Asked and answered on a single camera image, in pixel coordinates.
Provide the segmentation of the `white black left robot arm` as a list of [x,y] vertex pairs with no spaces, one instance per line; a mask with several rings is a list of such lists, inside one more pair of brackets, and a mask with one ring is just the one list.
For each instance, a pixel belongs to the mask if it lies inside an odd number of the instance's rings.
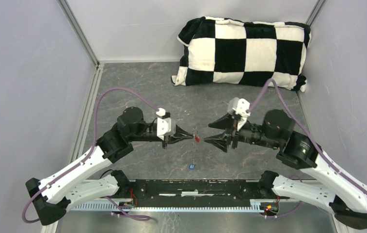
[[165,149],[169,144],[194,138],[176,125],[170,113],[162,109],[161,114],[153,122],[145,122],[140,108],[129,107],[84,155],[47,178],[29,179],[25,186],[40,223],[50,225],[72,208],[100,197],[124,198],[130,194],[130,181],[121,170],[93,182],[84,180],[131,153],[132,142],[160,142]]

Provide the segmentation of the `silver metal key holder plate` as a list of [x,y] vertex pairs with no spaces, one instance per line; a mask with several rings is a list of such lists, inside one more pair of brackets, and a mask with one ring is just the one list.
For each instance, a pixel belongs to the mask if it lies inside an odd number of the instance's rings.
[[[194,138],[195,135],[198,135],[198,129],[197,129],[197,127],[194,127],[194,129],[193,129],[193,138]],[[192,144],[191,164],[195,164],[195,146],[196,146],[196,144],[197,144],[197,142],[194,139],[194,142]]]

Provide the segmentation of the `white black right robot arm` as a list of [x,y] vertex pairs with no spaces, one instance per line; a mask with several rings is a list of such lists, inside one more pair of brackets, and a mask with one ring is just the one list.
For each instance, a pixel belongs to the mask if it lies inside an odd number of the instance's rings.
[[265,171],[258,182],[264,198],[289,197],[322,208],[342,224],[357,230],[367,229],[367,185],[338,166],[307,135],[294,131],[295,121],[283,110],[270,110],[262,124],[245,121],[228,113],[209,124],[222,134],[205,138],[205,142],[222,151],[238,143],[272,148],[284,165],[310,175],[321,183],[313,186],[294,181],[273,171]]

